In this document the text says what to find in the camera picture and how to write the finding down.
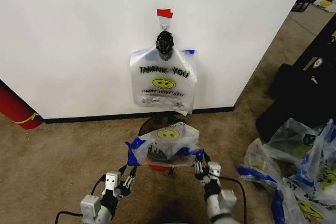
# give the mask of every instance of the white plastic bag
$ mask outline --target white plastic bag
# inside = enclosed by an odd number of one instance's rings
[[[304,188],[314,200],[336,206],[336,127],[329,120],[314,146],[290,178]]]
[[[197,77],[193,60],[195,50],[173,47],[169,60],[160,57],[156,47],[136,51],[130,68],[134,103],[191,114]]]
[[[198,147],[199,131],[185,124],[174,125],[137,137],[129,147],[128,165],[192,166]]]
[[[323,128],[324,125],[311,129],[290,118],[264,146],[271,157],[299,167]]]
[[[283,178],[279,185],[286,224],[333,224],[336,211],[333,207],[313,200],[298,184]]]
[[[245,180],[260,183],[269,191],[274,191],[282,178],[278,164],[268,155],[259,138],[249,145],[244,165],[237,166],[237,170]]]

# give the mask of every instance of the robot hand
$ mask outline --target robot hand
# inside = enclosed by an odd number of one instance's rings
[[[127,165],[121,167],[118,172],[109,172],[102,176],[105,189],[101,200],[97,196],[87,195],[81,201],[82,224],[108,224],[112,220],[118,202],[131,194],[134,184],[137,168],[134,167],[128,178],[123,181],[121,176],[126,168]]]
[[[232,190],[222,190],[219,178],[221,166],[211,162],[204,152],[205,167],[202,166],[202,157],[195,158],[195,177],[204,187],[204,200],[207,204],[207,214],[213,224],[238,224],[231,218],[232,208],[237,198]]]

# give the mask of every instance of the red pipe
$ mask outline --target red pipe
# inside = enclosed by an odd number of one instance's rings
[[[0,86],[0,112],[26,130],[33,129],[42,123],[35,111],[2,86]]]

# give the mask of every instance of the black baseboard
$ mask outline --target black baseboard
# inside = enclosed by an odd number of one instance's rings
[[[216,112],[230,112],[235,107],[222,107],[211,109],[198,109],[193,110],[193,114],[201,113],[216,113]],[[45,123],[75,123],[75,122],[89,122],[89,121],[102,121],[102,120],[115,120],[115,119],[129,119],[129,118],[151,118],[153,116],[165,115],[181,115],[177,112],[150,112],[150,113],[135,113],[135,114],[119,114],[119,115],[97,115],[97,116],[83,116],[80,118],[51,118],[44,119]]]

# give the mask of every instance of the floor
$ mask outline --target floor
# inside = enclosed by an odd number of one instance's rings
[[[200,131],[200,146],[222,166],[222,175],[239,178],[248,145],[258,137],[255,121],[272,104],[267,90],[282,63],[293,64],[331,18],[314,6],[290,13],[230,113],[196,114],[187,124]],[[0,115],[0,219],[2,223],[53,223],[60,210],[79,212],[79,203],[102,173],[118,169],[127,146],[146,119],[44,124],[26,131]],[[271,197],[239,178],[247,195],[248,223],[272,223]],[[100,185],[96,192],[102,191]],[[233,217],[243,223],[239,187]],[[80,218],[60,217],[60,224]],[[132,194],[118,204],[114,224],[207,223],[203,189],[192,168],[173,175],[140,167]]]

